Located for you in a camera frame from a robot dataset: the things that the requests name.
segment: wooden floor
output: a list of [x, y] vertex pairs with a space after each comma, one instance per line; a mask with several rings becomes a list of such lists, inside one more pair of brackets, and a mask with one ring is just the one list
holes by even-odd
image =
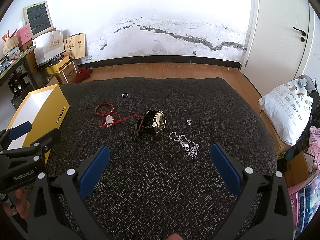
[[237, 69], [192, 64], [192, 63], [140, 63], [94, 68], [90, 78], [92, 80], [105, 80], [121, 77], [146, 78], [223, 78], [235, 91], [237, 91], [258, 114], [261, 112], [258, 99], [260, 94], [249, 80]]

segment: door handle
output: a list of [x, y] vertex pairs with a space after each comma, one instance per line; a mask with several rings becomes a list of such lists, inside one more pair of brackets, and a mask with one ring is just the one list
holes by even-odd
[[295, 30], [297, 30], [297, 31], [300, 31], [303, 37], [306, 36], [306, 33], [305, 33], [303, 30], [299, 30], [299, 29], [297, 29], [297, 28], [295, 28], [295, 27], [293, 27], [293, 28], [294, 28]]

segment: desk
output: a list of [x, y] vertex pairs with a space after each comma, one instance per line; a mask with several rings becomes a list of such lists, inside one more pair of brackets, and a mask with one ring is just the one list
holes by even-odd
[[25, 69], [28, 73], [28, 76], [30, 78], [31, 84], [33, 88], [39, 89], [39, 86], [36, 82], [35, 76], [33, 75], [32, 71], [30, 70], [28, 62], [25, 60], [25, 55], [30, 53], [35, 49], [36, 46], [32, 46], [29, 49], [27, 49], [25, 52], [23, 52], [15, 62], [13, 62], [1, 75], [0, 75], [0, 87], [7, 81], [7, 79], [13, 74], [14, 71], [17, 70], [18, 67], [20, 67], [22, 64], [25, 66]]

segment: blue gripper pad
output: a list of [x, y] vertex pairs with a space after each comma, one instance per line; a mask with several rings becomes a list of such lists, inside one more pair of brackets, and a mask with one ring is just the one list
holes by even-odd
[[241, 178], [217, 144], [211, 145], [210, 157], [229, 192], [239, 198], [242, 193]]
[[109, 148], [103, 146], [79, 180], [79, 195], [82, 199], [91, 195], [109, 160]]
[[22, 135], [30, 132], [32, 129], [32, 124], [31, 122], [25, 122], [21, 125], [16, 126], [15, 128], [12, 128], [10, 130], [10, 133], [8, 135], [9, 139], [14, 141], [21, 137]]

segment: speaker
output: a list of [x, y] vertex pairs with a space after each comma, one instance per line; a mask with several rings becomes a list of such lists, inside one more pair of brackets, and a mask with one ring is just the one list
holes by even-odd
[[21, 75], [20, 71], [18, 71], [13, 75], [12, 78], [9, 79], [8, 85], [14, 96], [19, 96], [26, 89], [27, 84], [25, 83], [23, 78], [27, 75], [27, 73]]
[[20, 95], [15, 96], [11, 100], [11, 104], [14, 106], [14, 108], [17, 110], [19, 106], [21, 105], [22, 101], [26, 98], [29, 92], [33, 91], [33, 87], [31, 84], [27, 85], [27, 87], [21, 92]]

